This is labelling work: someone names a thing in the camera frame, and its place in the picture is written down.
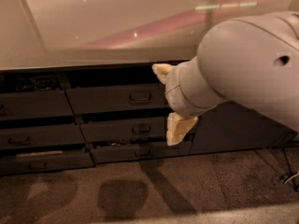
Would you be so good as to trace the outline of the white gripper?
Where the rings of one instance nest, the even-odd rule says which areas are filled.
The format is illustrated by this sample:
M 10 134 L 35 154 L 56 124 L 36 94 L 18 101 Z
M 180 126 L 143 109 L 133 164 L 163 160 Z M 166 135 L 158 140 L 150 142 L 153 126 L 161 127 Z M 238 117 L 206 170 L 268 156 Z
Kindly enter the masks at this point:
M 198 116 L 227 102 L 207 84 L 197 57 L 178 65 L 155 63 L 151 68 L 165 84 L 165 97 L 174 111 L 167 118 L 166 142 L 169 146 L 183 141 Z

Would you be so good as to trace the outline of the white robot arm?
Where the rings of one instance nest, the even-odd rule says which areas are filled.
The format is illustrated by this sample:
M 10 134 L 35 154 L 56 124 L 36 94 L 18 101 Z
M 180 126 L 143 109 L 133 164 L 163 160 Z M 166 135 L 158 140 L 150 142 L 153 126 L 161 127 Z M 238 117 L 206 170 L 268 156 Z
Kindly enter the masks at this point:
M 156 63 L 172 112 L 166 142 L 178 144 L 200 116 L 234 101 L 299 132 L 299 12 L 223 21 L 184 63 Z

